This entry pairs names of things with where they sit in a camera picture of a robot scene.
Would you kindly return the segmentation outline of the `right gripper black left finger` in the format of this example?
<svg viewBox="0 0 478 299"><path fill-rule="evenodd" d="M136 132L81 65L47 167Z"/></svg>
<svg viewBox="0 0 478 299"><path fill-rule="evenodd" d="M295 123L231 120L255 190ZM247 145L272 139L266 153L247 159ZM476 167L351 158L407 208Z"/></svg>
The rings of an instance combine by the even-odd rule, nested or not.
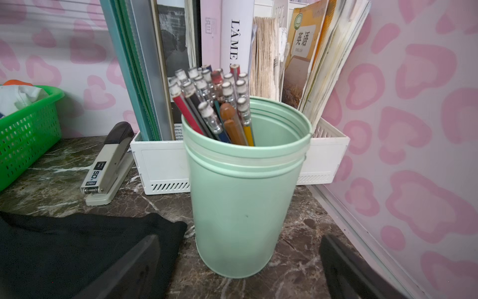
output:
<svg viewBox="0 0 478 299"><path fill-rule="evenodd" d="M160 253L158 237L146 236L75 298L148 299Z"/></svg>

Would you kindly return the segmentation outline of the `black shorts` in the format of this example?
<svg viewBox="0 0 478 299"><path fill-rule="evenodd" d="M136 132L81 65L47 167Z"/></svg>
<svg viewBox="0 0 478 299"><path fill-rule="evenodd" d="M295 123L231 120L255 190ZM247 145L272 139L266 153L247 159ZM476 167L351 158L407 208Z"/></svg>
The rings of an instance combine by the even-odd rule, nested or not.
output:
<svg viewBox="0 0 478 299"><path fill-rule="evenodd" d="M159 241L150 298L164 298L187 224L159 214L64 218L1 213L1 298L70 299L149 235Z"/></svg>

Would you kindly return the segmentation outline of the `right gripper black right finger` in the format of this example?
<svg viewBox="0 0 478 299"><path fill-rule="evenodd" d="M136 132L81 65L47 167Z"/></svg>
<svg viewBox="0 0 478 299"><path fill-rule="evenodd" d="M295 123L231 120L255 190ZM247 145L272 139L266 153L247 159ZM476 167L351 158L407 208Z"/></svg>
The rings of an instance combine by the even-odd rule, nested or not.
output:
<svg viewBox="0 0 478 299"><path fill-rule="evenodd" d="M326 235L319 248L327 287L333 299L404 299L337 237Z"/></svg>

